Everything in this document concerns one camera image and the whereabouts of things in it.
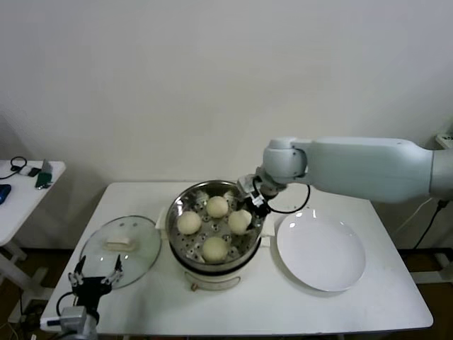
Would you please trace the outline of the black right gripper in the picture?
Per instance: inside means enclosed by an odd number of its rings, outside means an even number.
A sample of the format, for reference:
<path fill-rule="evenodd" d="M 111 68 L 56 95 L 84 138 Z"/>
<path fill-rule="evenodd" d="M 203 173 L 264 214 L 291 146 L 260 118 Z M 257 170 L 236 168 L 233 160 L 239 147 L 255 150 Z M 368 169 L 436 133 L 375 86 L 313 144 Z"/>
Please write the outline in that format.
<path fill-rule="evenodd" d="M 249 193 L 247 198 L 239 198 L 237 200 L 237 210 L 250 210 L 253 212 L 249 225 L 250 230 L 262 230 L 266 216 L 270 214 L 270 207 L 260 193 L 258 195 Z"/>

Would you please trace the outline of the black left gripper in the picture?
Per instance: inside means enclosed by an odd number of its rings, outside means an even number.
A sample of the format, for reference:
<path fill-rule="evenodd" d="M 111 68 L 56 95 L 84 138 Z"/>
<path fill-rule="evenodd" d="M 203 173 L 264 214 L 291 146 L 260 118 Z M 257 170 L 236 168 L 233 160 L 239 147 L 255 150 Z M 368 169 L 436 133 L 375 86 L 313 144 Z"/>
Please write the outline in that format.
<path fill-rule="evenodd" d="M 121 256 L 117 255 L 113 272 L 105 278 L 84 278 L 82 269 L 85 261 L 86 257 L 82 256 L 74 271 L 69 273 L 69 282 L 72 285 L 73 294 L 77 297 L 77 306 L 98 307 L 100 299 L 112 291 L 112 284 L 122 278 Z"/>

